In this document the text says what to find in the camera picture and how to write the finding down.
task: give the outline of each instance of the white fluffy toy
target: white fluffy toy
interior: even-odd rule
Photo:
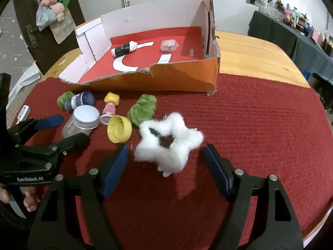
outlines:
[[[190,151],[198,148],[204,140],[202,132],[187,128],[177,112],[160,121],[142,122],[139,132],[142,140],[135,149],[134,160],[157,163],[157,170],[163,172],[163,177],[182,171]]]

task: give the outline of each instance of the paint bottle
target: paint bottle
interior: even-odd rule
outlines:
[[[73,96],[70,100],[66,100],[64,103],[64,109],[67,112],[72,112],[74,109],[81,105],[95,106],[96,99],[90,91],[82,92]]]

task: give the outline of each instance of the wooden table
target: wooden table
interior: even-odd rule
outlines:
[[[278,46],[268,41],[227,32],[216,32],[221,50],[220,73],[249,76],[310,87],[302,73]],[[81,54],[80,49],[62,56],[44,75],[59,74]]]

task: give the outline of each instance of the curved white paper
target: curved white paper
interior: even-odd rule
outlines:
[[[147,42],[147,43],[142,43],[139,44],[137,49],[142,48],[142,47],[146,47],[146,46],[152,46],[154,44],[154,42]],[[129,71],[136,71],[139,67],[138,66],[126,66],[123,64],[123,59],[124,59],[125,55],[117,57],[114,61],[113,61],[113,68],[117,71],[122,71],[122,72],[129,72]]]

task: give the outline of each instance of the green pom pom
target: green pom pom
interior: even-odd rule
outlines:
[[[153,95],[141,95],[128,111],[127,118],[136,126],[145,120],[152,119],[156,110],[156,102],[156,97]]]
[[[57,99],[57,105],[64,110],[64,104],[66,100],[71,99],[75,94],[71,91],[67,91]]]

